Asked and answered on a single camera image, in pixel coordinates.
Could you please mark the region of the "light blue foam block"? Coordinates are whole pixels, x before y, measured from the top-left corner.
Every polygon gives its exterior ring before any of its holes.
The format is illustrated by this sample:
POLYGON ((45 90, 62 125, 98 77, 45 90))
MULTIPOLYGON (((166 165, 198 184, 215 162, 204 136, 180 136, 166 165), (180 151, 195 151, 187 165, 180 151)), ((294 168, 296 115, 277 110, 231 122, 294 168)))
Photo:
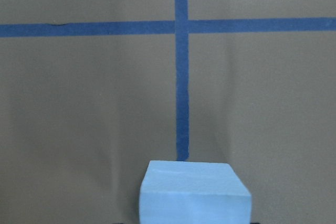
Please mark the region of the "light blue foam block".
POLYGON ((150 161, 140 223, 250 223, 252 197, 229 164, 150 161))

